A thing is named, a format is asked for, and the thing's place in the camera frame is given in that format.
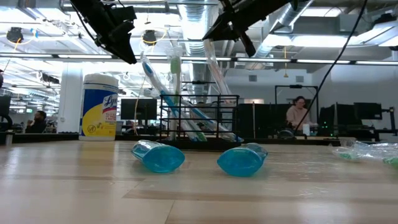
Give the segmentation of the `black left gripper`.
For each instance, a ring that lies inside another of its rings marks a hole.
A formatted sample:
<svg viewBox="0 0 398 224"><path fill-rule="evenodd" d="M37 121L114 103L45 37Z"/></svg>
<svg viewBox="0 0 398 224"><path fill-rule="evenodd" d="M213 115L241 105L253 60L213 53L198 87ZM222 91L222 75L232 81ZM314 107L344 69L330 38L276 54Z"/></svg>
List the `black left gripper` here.
<svg viewBox="0 0 398 224"><path fill-rule="evenodd" d="M129 64L137 63L131 48L132 21L124 20L124 7L114 4L92 4L90 26L96 32L95 44Z"/></svg>

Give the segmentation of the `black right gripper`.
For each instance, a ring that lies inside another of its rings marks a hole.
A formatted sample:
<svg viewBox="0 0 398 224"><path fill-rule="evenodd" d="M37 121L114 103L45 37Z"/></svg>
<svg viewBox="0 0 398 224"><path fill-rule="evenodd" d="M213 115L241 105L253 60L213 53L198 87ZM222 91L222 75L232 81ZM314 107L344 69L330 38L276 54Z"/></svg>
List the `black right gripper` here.
<svg viewBox="0 0 398 224"><path fill-rule="evenodd" d="M224 11L227 13L228 21L216 20L202 40L237 40L240 35L248 57L256 53L251 39L244 32L249 26L257 21L264 21L272 12L280 8L278 0L241 0L224 1Z"/></svg>

